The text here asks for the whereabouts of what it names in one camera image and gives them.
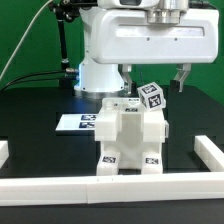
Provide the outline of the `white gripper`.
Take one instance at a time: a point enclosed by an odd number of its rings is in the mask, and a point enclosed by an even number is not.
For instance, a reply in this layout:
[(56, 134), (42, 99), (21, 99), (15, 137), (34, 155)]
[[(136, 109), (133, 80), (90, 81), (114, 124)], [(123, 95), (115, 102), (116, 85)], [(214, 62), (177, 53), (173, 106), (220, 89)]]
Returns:
[(100, 64), (119, 64), (128, 95), (133, 81), (129, 64), (178, 64), (171, 89), (182, 92), (191, 63), (211, 63), (218, 54), (219, 12), (195, 9), (177, 0), (97, 0), (90, 54)]

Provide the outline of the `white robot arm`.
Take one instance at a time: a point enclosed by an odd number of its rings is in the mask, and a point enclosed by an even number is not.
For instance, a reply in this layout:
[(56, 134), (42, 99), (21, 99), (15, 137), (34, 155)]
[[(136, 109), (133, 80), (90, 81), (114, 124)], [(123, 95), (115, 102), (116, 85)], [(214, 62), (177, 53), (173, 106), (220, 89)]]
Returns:
[(78, 88), (86, 93), (118, 92), (134, 64), (175, 64), (177, 91), (195, 63), (218, 54), (219, 11), (191, 0), (87, 0), (84, 60)]

